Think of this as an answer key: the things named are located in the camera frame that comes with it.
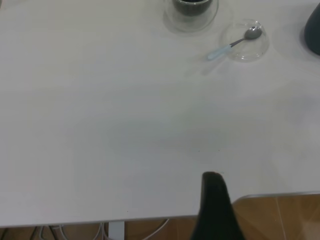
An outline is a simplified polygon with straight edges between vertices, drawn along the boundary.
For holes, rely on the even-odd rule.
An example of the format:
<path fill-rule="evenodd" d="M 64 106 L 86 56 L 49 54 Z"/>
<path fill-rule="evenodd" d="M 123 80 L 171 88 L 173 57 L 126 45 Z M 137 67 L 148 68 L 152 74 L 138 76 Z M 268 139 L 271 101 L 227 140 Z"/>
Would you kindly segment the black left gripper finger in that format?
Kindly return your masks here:
<path fill-rule="evenodd" d="M 219 173 L 202 174 L 200 209 L 191 239 L 245 239 L 233 210 L 227 185 Z"/>

